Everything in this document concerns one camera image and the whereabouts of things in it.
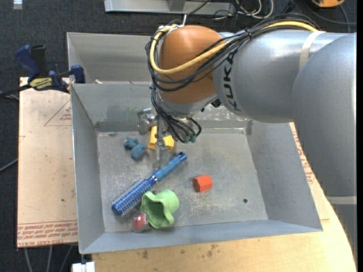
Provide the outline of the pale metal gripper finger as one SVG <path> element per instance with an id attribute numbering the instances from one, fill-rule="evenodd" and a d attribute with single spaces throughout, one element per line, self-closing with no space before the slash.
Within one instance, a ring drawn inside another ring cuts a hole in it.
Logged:
<path id="1" fill-rule="evenodd" d="M 138 131 L 140 135 L 145 135 L 153 126 L 156 125 L 155 114 L 152 108 L 145 108 L 137 112 L 139 119 Z"/>
<path id="2" fill-rule="evenodd" d="M 170 149 L 165 144 L 164 140 L 158 139 L 155 144 L 155 155 L 156 155 L 156 160 L 154 163 L 155 169 L 160 169 L 168 163 L 169 153 L 170 153 Z"/>

